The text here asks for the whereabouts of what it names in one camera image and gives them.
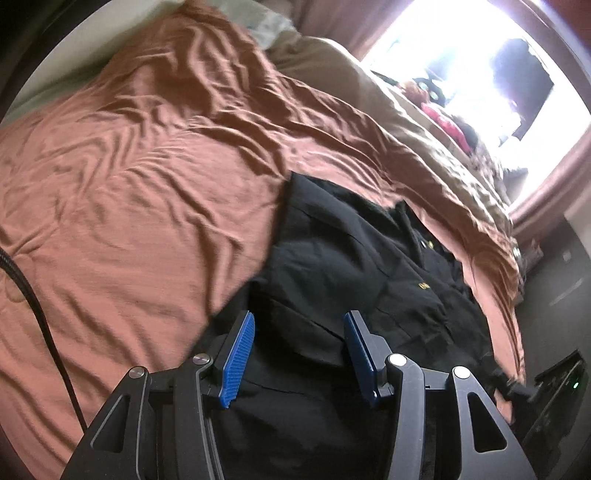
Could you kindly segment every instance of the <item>pink item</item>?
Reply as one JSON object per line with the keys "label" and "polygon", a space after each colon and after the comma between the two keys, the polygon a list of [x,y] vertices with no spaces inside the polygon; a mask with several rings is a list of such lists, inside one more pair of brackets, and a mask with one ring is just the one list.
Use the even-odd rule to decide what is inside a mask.
{"label": "pink item", "polygon": [[422,104],[421,110],[423,110],[423,112],[425,112],[431,120],[439,125],[442,130],[458,144],[465,154],[469,155],[472,153],[472,149],[468,145],[468,142],[466,142],[464,133],[453,122],[453,120],[443,115],[438,109],[434,108],[432,103]]}

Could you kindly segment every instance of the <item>dark floor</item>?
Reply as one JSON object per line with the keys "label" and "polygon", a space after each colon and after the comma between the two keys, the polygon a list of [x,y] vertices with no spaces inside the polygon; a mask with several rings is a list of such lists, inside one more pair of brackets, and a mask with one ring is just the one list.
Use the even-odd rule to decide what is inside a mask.
{"label": "dark floor", "polygon": [[[528,383],[575,349],[588,364],[591,361],[591,259],[566,220],[541,247],[544,258],[528,274],[525,300],[516,308]],[[573,429],[560,443],[560,459],[549,480],[591,478],[591,472],[581,476],[577,463],[572,465],[589,460],[590,432],[588,388]]]}

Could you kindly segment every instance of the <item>black device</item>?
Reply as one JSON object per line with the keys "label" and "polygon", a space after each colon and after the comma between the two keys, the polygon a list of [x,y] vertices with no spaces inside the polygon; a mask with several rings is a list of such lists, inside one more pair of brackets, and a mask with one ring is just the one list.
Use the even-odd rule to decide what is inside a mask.
{"label": "black device", "polygon": [[[392,353],[357,311],[344,319],[345,341],[368,408],[391,412],[391,441],[376,478],[419,480],[427,402],[440,404],[444,450],[438,478],[534,480],[506,421],[464,367],[447,374]],[[177,369],[133,367],[89,426],[61,480],[223,480],[211,421],[236,396],[254,338],[242,312],[230,333]]]}

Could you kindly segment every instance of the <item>black cable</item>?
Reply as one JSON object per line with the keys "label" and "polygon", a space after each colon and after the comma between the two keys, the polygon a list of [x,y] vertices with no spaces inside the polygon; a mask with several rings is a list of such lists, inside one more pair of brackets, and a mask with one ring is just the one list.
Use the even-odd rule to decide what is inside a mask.
{"label": "black cable", "polygon": [[72,403],[72,407],[74,407],[74,412],[76,413],[76,417],[78,417],[78,421],[80,422],[82,431],[86,432],[86,421],[84,420],[82,409],[80,408],[80,404],[78,403],[78,399],[76,398],[74,386],[72,386],[72,381],[70,380],[70,376],[68,375],[66,367],[64,366],[64,362],[61,360],[60,353],[57,351],[56,344],[53,341],[51,331],[49,330],[49,325],[47,323],[45,313],[41,308],[41,304],[39,303],[39,300],[37,299],[37,296],[35,295],[35,292],[33,291],[31,284],[28,282],[27,278],[22,273],[21,269],[18,268],[16,263],[12,261],[12,259],[2,248],[0,248],[0,267],[17,285],[18,289],[24,295],[29,306],[31,307],[31,310],[33,311],[33,314],[37,319],[37,323],[39,324],[39,328],[41,329],[41,334],[43,335],[43,339],[45,340],[47,349],[49,350],[51,358],[53,359],[53,362],[59,370],[61,379],[63,380],[64,385],[66,386],[68,396],[70,397],[70,402]]}

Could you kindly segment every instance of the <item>pillow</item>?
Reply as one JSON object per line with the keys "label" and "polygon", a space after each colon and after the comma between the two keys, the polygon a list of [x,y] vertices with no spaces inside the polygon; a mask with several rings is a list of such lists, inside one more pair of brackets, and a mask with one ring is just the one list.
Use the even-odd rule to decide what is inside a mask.
{"label": "pillow", "polygon": [[285,30],[295,30],[291,20],[254,0],[207,0],[228,19],[246,28],[259,46],[266,50]]}

